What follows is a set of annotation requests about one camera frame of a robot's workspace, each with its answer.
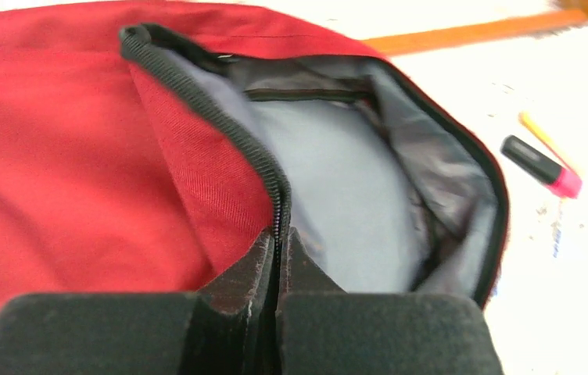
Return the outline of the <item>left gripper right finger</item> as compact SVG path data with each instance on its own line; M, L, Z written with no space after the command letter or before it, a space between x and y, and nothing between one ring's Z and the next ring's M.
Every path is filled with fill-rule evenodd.
M354 294L308 256L281 253L276 312L284 374L501 374L481 309L453 295Z

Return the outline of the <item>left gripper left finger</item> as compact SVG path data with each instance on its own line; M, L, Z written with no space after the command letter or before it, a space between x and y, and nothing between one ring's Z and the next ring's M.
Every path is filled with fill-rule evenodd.
M0 374L260 374L274 240L196 292L30 294L0 311Z

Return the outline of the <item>red student backpack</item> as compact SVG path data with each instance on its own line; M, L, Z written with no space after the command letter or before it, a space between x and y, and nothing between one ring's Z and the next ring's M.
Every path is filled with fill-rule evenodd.
M0 12L0 311L30 294L196 292L291 230L345 292L471 299L507 238L497 161L376 51L270 9Z

